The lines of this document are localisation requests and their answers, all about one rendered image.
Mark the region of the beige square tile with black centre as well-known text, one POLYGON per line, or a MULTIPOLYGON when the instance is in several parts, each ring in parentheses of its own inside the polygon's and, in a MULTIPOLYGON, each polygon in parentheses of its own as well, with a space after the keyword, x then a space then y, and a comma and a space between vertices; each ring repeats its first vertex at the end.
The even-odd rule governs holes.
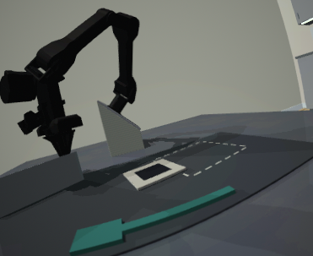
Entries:
POLYGON ((140 190, 157 182, 164 181, 165 179, 185 170, 186 167, 184 166, 179 166, 174 162, 160 159, 122 174, 133 187, 140 190))

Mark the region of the teal flat trowel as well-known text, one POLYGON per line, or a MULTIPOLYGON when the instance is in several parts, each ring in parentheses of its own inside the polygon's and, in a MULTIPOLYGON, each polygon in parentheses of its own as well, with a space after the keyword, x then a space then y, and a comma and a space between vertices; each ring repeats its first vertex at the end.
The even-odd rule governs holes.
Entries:
POLYGON ((179 216, 199 210, 204 206, 216 203, 234 194, 235 190, 228 186, 213 192, 200 199, 181 204, 169 210, 163 210, 155 215, 150 215, 136 221, 123 224, 122 218, 114 221, 90 226, 77 230, 69 253, 71 256, 89 253, 102 248, 108 248, 124 243, 124 235, 143 230, 147 227, 159 225, 165 221, 173 220, 179 216))

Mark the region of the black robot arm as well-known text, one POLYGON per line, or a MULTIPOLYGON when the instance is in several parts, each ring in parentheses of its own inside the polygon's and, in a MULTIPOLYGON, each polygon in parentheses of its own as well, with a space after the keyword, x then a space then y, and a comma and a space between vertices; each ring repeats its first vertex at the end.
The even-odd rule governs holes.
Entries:
MULTIPOLYGON (((135 101, 137 86, 132 76, 132 42, 138 35, 140 21, 132 15, 114 13, 100 8, 75 30, 60 40, 42 47, 36 57, 24 68, 26 72, 5 70, 0 81, 0 96, 4 104, 14 102, 40 101, 52 96, 61 96, 58 83, 74 64, 78 53, 97 35, 112 26, 118 41, 119 77, 114 81, 113 93, 116 95, 107 105, 121 115, 124 106, 135 101), (38 68, 44 69, 43 74, 38 68), (125 97, 126 98, 125 98, 125 97)), ((51 123, 46 107, 37 113, 28 111, 24 120, 18 122, 24 134, 44 123, 51 123)))

